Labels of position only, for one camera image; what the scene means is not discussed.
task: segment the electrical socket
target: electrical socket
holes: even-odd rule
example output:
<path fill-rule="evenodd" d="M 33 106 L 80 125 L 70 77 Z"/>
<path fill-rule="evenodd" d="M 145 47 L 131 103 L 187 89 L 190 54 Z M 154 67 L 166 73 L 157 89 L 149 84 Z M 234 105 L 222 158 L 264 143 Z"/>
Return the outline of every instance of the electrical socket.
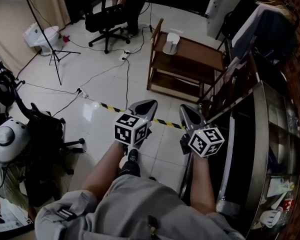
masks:
<path fill-rule="evenodd" d="M 124 59 L 127 59 L 129 57 L 130 53 L 131 53 L 130 50 L 124 50 L 124 52 L 119 57 L 119 61 L 123 61 Z"/>
<path fill-rule="evenodd" d="M 82 89 L 82 87 L 79 87 L 78 89 L 81 90 L 81 92 L 79 93 L 79 97 L 82 97 L 84 99 L 89 97 L 89 95 L 84 91 L 84 89 Z"/>

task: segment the white helmet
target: white helmet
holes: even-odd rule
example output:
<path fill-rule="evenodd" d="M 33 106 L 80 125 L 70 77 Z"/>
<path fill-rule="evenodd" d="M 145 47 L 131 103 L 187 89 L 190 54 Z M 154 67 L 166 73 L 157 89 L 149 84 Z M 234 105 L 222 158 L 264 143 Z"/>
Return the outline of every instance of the white helmet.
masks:
<path fill-rule="evenodd" d="M 30 133 L 23 123 L 9 119 L 0 125 L 0 163 L 13 161 L 30 141 Z"/>

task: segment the tripod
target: tripod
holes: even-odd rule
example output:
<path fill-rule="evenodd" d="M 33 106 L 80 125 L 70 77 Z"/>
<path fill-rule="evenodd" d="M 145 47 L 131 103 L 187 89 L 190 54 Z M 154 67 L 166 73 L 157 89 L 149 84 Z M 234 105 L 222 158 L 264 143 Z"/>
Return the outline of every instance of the tripod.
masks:
<path fill-rule="evenodd" d="M 49 42 L 49 40 L 48 40 L 48 38 L 47 38 L 47 36 L 46 36 L 46 34 L 45 34 L 45 31 L 42 29 L 41 25 L 39 24 L 39 21 L 38 21 L 36 15 L 35 15 L 34 10 L 33 10 L 32 7 L 31 7 L 31 4 L 30 4 L 29 0 L 26 0 L 26 2 L 27 2 L 28 6 L 29 6 L 29 8 L 30 8 L 30 10 L 31 10 L 31 13 L 32 13 L 32 15 L 33 15 L 33 17 L 34 17 L 36 23 L 38 24 L 39 29 L 41 30 L 41 32 L 42 32 L 42 34 L 43 34 L 43 36 L 44 36 L 46 42 L 48 43 L 48 45 L 49 45 L 49 47 L 50 47 L 50 49 L 51 49 L 51 51 L 52 51 L 52 54 L 51 54 L 51 57 L 50 57 L 50 61 L 49 61 L 49 66 L 51 65 L 51 62 L 54 62 L 54 66 L 55 66 L 56 74 L 58 75 L 59 83 L 60 83 L 60 85 L 62 85 L 61 80 L 60 80 L 60 76 L 59 76 L 59 65 L 60 65 L 60 61 L 61 61 L 63 58 L 67 57 L 69 54 L 81 54 L 81 52 L 67 51 L 67 50 L 55 50 L 55 49 L 53 49 L 53 47 L 51 46 L 51 44 L 50 44 L 50 42 Z M 57 53 L 66 53 L 66 55 L 64 55 L 63 57 L 59 58 L 59 57 L 57 56 L 56 52 L 57 52 Z"/>

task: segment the tiled floor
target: tiled floor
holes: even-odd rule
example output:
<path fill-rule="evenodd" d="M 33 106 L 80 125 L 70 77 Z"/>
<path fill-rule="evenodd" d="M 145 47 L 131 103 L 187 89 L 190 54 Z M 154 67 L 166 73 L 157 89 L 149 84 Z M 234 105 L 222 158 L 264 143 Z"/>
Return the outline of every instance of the tiled floor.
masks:
<path fill-rule="evenodd" d="M 152 5 L 151 24 L 157 25 L 160 18 L 164 18 L 162 30 L 175 32 L 183 37 L 196 40 L 208 46 L 217 48 L 219 41 L 206 35 L 207 21 L 196 14 L 182 11 L 158 4 Z M 139 27 L 150 22 L 150 10 L 147 10 L 139 17 Z M 70 39 L 81 46 L 88 46 L 88 42 L 98 36 L 98 33 L 90 33 L 85 29 L 85 22 L 69 25 L 64 35 L 70 35 Z M 150 58 L 150 37 L 148 28 L 143 31 L 144 45 L 139 53 L 129 56 L 129 84 L 128 84 L 128 105 L 145 99 L 158 101 L 158 109 L 155 117 L 176 124 L 180 123 L 179 105 L 181 100 L 169 96 L 157 94 L 146 90 L 149 58 Z M 131 40 L 126 44 L 121 40 L 111 40 L 111 48 L 138 50 L 143 42 L 143 37 Z M 103 50 L 104 40 L 94 44 L 93 49 Z M 60 77 L 62 86 L 59 85 L 55 68 L 49 66 L 49 57 L 36 56 L 33 61 L 22 71 L 19 78 L 31 84 L 44 86 L 52 89 L 59 89 L 75 92 L 76 89 L 87 82 L 92 76 L 100 74 L 107 69 L 122 64 L 119 56 L 122 51 L 113 51 L 105 54 L 103 51 L 94 51 L 88 48 L 75 46 L 67 43 L 65 50 L 81 52 L 80 55 L 71 54 L 60 63 Z M 102 158 L 113 141 L 113 120 L 117 115 L 115 112 L 99 106 L 98 102 L 124 109 L 126 106 L 128 63 L 115 67 L 97 77 L 94 77 L 83 89 L 87 92 L 89 99 L 77 98 L 68 108 L 60 112 L 56 117 L 66 120 L 65 141 L 74 141 L 84 138 L 86 153 L 71 155 L 69 161 L 72 163 L 74 175 L 64 175 L 61 171 L 60 186 L 62 192 L 73 191 L 80 188 L 82 182 L 91 172 L 94 165 Z M 34 102 L 39 109 L 56 113 L 66 106 L 75 96 L 63 94 L 51 90 L 24 85 L 19 89 L 19 95 L 27 107 Z M 20 110 L 14 105 L 10 114 L 27 122 Z M 179 191 L 180 184 L 185 171 L 187 157 L 182 154 L 179 140 L 183 134 L 180 129 L 171 128 L 162 124 L 153 123 L 152 134 L 143 143 L 140 152 L 139 165 L 141 176 L 154 176 L 157 180 L 167 186 Z"/>

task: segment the wooden cart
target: wooden cart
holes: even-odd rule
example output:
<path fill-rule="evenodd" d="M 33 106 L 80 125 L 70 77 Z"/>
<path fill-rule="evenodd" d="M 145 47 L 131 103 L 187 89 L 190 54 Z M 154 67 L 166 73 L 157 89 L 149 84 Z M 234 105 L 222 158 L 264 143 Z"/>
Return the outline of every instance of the wooden cart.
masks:
<path fill-rule="evenodd" d="M 151 37 L 147 90 L 194 103 L 201 102 L 223 76 L 223 54 L 209 46 L 180 37 L 175 55 L 163 52 L 168 33 L 160 19 Z M 215 80 L 215 71 L 219 76 Z"/>

